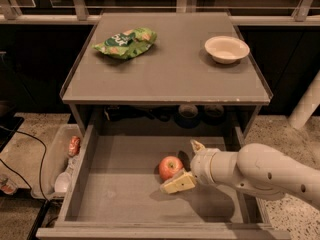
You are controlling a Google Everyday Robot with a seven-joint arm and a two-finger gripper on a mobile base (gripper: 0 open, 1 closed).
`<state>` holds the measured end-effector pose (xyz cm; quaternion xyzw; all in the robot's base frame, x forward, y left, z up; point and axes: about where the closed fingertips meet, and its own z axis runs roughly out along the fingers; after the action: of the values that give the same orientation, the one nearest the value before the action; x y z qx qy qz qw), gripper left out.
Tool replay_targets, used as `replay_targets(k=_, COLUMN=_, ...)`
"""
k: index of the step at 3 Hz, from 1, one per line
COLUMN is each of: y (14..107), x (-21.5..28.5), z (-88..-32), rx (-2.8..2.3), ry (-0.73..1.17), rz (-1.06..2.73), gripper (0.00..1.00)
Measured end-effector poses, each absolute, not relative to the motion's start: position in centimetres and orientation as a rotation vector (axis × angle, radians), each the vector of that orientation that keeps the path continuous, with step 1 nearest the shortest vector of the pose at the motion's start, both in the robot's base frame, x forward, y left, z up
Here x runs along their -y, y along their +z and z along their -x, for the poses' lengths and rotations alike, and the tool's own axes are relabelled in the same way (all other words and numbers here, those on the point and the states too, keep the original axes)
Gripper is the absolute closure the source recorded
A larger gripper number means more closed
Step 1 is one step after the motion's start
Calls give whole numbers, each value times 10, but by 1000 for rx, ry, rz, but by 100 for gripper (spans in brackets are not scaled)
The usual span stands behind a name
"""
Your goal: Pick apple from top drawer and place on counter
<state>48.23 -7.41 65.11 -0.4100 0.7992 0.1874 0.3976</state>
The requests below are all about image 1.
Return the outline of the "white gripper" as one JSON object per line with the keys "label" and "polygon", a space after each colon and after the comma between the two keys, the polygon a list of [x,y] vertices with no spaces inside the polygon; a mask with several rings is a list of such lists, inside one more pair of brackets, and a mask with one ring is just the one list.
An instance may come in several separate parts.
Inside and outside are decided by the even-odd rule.
{"label": "white gripper", "polygon": [[217,148],[206,148],[195,139],[190,140],[193,152],[195,153],[190,163],[191,172],[185,169],[177,172],[172,178],[160,185],[160,190],[166,194],[174,194],[190,190],[196,186],[196,181],[202,185],[215,185],[212,176],[211,162]]}

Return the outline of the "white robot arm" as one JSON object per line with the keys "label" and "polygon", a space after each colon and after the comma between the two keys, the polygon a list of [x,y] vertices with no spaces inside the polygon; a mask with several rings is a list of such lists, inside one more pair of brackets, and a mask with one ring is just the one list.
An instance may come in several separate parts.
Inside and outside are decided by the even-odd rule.
{"label": "white robot arm", "polygon": [[173,194],[198,184],[225,185],[264,200],[290,194],[320,209],[319,170],[259,143],[247,144],[236,152],[207,148],[194,139],[190,143],[194,151],[190,169],[182,169],[164,181],[162,192]]}

